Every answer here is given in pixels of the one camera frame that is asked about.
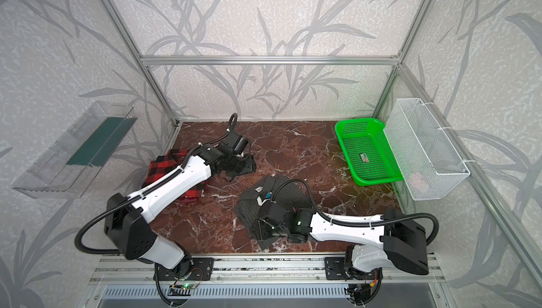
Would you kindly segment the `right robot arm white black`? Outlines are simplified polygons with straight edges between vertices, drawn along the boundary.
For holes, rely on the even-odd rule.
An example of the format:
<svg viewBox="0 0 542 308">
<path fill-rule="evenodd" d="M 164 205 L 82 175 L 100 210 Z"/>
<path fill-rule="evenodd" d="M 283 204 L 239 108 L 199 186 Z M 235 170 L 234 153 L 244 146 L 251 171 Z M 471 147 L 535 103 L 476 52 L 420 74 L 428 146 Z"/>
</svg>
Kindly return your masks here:
<svg viewBox="0 0 542 308">
<path fill-rule="evenodd" d="M 375 216 L 336 216 L 265 202 L 251 233 L 258 240 L 286 237 L 298 244 L 310 239 L 350 243 L 344 260 L 350 274 L 386 267 L 420 276 L 429 274 L 425 228 L 395 209 Z"/>
</svg>

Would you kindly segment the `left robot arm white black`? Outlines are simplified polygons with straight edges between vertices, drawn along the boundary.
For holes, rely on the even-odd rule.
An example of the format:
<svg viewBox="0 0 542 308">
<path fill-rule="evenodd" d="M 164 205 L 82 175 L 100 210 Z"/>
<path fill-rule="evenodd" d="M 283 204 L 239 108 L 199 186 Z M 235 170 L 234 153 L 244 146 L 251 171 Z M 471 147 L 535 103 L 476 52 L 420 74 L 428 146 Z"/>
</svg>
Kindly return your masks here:
<svg viewBox="0 0 542 308">
<path fill-rule="evenodd" d="M 158 181 L 128 196 L 114 195 L 107 208 L 124 205 L 106 217 L 104 233 L 117 252 L 128 260 L 145 259 L 167 269 L 189 261 L 189 253 L 178 244 L 155 233 L 150 224 L 171 203 L 191 188 L 225 172 L 228 178 L 255 172 L 255 158 L 245 154 L 249 141 L 231 131 L 217 144 L 200 144 L 183 162 Z"/>
</svg>

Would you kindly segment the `grey pinstriped long sleeve shirt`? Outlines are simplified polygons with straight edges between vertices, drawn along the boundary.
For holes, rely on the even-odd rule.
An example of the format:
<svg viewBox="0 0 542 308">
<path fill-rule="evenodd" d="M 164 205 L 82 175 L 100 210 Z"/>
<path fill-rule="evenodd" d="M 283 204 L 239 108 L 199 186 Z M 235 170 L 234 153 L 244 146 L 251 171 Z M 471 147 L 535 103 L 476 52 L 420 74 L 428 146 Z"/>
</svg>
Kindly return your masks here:
<svg viewBox="0 0 542 308">
<path fill-rule="evenodd" d="M 253 227 L 256 219 L 258 218 L 258 210 L 260 208 L 258 198 L 264 192 L 265 195 L 269 192 L 275 192 L 278 190 L 279 186 L 286 181 L 288 181 L 288 178 L 283 175 L 267 175 L 242 192 L 239 195 L 239 203 L 234 207 L 234 213 L 237 215 L 237 218 L 248 230 L 249 237 L 253 240 L 257 240 L 261 250 L 268 250 L 271 248 L 279 237 L 269 237 L 268 239 L 260 240 L 255 236 Z M 305 195 L 299 186 L 294 183 L 291 183 L 282 189 L 276 199 L 276 202 L 279 205 L 289 207 L 290 209 L 312 208 L 309 197 Z"/>
</svg>

